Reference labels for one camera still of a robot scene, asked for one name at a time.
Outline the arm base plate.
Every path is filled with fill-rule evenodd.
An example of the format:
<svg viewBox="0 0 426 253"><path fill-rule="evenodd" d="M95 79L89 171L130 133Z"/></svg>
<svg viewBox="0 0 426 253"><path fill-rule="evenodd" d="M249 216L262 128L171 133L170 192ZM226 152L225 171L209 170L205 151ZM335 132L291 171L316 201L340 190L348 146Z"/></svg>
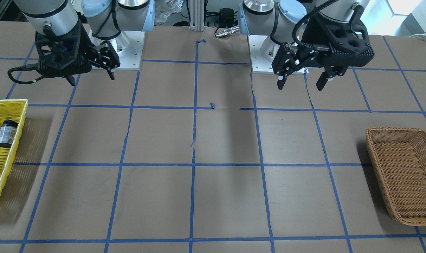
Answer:
<svg viewBox="0 0 426 253"><path fill-rule="evenodd" d="M252 73L274 74L272 61L279 49L279 45L274 43L271 38L266 35L249 35L248 45Z"/></svg>
<svg viewBox="0 0 426 253"><path fill-rule="evenodd" d="M93 36L93 32L94 30L91 29L88 35L94 45L99 45L109 38L109 42L119 56L120 65L116 68L117 70L140 70L146 32L107 32L107 34L101 34L99 38Z"/></svg>

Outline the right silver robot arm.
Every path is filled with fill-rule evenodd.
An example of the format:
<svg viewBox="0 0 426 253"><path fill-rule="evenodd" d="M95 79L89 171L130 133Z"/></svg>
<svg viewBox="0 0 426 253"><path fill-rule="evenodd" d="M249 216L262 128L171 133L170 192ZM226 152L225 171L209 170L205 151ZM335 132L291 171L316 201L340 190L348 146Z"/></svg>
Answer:
<svg viewBox="0 0 426 253"><path fill-rule="evenodd" d="M33 84L45 78L65 78L75 86L75 75L93 67L114 70L121 59L133 56L127 32L150 32L155 24L153 0L83 0L77 12L69 0L16 0L35 29L36 64L7 71L17 84Z"/></svg>

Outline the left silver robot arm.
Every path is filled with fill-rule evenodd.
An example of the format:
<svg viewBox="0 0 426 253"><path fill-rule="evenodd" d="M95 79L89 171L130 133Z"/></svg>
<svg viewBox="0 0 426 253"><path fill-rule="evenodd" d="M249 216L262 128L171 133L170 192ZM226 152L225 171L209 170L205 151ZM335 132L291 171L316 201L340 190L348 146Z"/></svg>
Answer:
<svg viewBox="0 0 426 253"><path fill-rule="evenodd" d="M367 4L367 0L244 0L239 9L240 33L267 37L279 90L294 72L323 68L316 82L321 91L349 67L364 67L374 58L361 20Z"/></svg>

